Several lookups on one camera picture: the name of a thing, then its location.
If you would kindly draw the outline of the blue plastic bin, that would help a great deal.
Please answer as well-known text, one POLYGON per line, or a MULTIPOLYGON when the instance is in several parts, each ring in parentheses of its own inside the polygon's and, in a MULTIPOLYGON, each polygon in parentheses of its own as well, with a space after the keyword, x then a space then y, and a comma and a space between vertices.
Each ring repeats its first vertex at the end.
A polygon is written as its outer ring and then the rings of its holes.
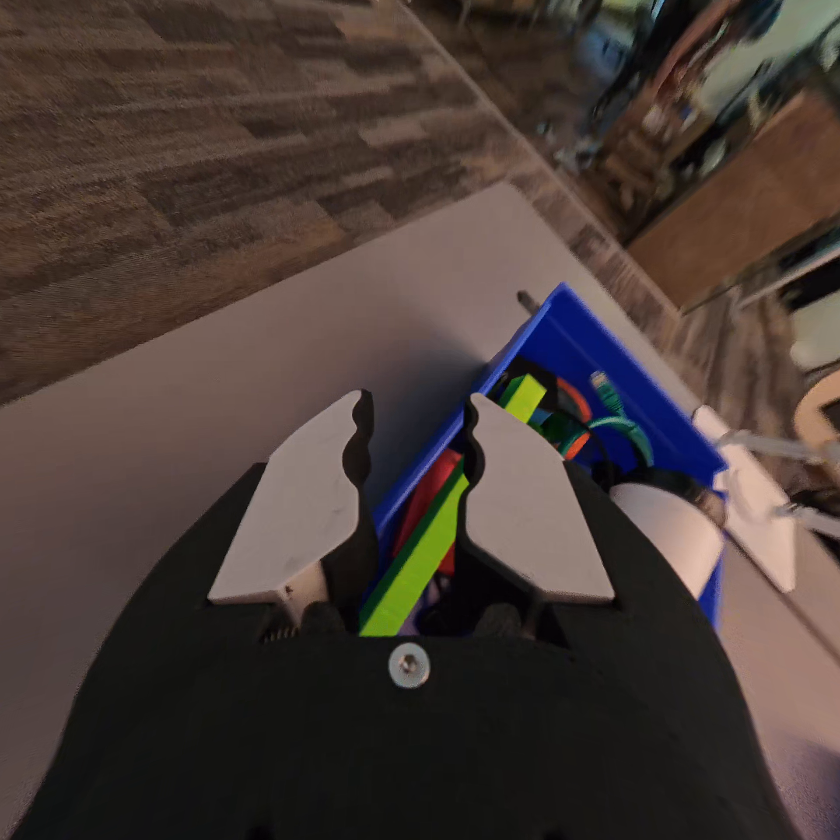
MULTIPOLYGON (((572 289, 561 285, 489 362, 472 390, 454 403, 435 434, 411 450, 412 463, 375 508, 379 570, 362 607, 394 561, 396 531, 419 480, 447 448, 465 457, 466 404, 476 393, 526 422, 562 456, 616 592, 611 606, 622 597, 618 572, 611 571, 607 559, 609 539, 617 539, 619 559, 628 563, 632 583, 651 585, 653 568, 667 561, 613 502, 612 488, 633 482, 668 490, 694 503, 723 532, 725 502, 713 487, 722 458, 618 338, 572 289)), ((698 599, 710 620, 720 583, 718 565, 698 599)), ((465 616, 460 498, 455 574, 448 579, 435 573, 396 636, 465 635, 473 627, 465 616)))

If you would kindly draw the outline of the white paper roll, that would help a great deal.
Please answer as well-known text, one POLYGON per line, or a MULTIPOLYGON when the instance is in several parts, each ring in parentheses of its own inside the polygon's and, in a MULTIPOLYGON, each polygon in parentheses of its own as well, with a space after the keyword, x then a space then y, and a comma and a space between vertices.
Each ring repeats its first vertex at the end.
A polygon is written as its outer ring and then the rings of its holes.
POLYGON ((694 503, 647 484, 625 482, 609 496, 700 599, 724 549, 721 527, 694 503))

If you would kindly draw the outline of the green segmented bar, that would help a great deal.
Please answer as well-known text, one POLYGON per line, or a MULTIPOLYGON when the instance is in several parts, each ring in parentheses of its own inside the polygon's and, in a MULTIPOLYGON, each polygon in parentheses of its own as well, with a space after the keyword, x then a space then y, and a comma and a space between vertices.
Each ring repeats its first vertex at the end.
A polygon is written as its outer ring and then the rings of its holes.
POLYGON ((362 607, 360 636, 393 637, 399 633, 455 544, 459 501, 467 487, 462 457, 362 607))

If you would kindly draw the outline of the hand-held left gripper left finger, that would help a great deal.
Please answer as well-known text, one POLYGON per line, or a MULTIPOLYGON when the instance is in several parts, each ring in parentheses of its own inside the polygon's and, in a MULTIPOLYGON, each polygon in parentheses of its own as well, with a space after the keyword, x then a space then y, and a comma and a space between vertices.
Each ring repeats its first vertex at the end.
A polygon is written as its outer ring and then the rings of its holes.
POLYGON ((364 498, 374 402, 354 390, 313 416, 266 462, 207 594, 214 605, 275 604, 300 624, 313 603, 357 624, 379 546, 364 498))

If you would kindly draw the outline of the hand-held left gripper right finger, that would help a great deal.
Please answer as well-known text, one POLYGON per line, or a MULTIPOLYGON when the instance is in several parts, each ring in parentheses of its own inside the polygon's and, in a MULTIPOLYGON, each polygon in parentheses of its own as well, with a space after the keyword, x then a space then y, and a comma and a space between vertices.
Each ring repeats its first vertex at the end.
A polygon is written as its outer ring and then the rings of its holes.
POLYGON ((616 592, 562 456, 478 393, 465 405, 465 433, 465 621, 475 626, 495 606, 523 625, 551 606, 612 606, 616 592))

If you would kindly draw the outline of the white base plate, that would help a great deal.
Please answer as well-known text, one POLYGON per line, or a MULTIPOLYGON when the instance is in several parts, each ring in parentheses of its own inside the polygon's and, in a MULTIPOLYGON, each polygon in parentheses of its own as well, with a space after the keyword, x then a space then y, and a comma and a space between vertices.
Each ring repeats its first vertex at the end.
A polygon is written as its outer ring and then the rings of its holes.
POLYGON ((699 406, 692 416, 692 424, 723 460, 723 468, 717 472, 713 487, 726 498, 729 537, 779 592, 793 592, 796 579, 794 520, 760 518, 767 508, 783 505, 790 499, 761 466, 758 453, 739 446, 714 447, 724 433, 740 429, 727 425, 710 406, 699 406))

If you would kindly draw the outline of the red plastic piece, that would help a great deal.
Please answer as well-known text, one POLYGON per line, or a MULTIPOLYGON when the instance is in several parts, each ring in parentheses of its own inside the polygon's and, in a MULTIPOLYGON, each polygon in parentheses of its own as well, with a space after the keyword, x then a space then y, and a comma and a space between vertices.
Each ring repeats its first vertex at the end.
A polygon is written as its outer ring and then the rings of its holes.
MULTIPOLYGON (((424 519, 436 500, 438 493, 445 488, 456 468, 462 466, 463 455, 457 450, 447 448, 429 467, 426 474, 419 480, 412 494, 408 498, 402 519, 399 522, 396 536, 392 544, 392 558, 396 559, 406 543, 413 536, 418 525, 424 519)), ((451 579, 455 574, 455 535, 458 523, 458 503, 455 502, 452 539, 448 549, 441 559, 437 572, 451 579)))

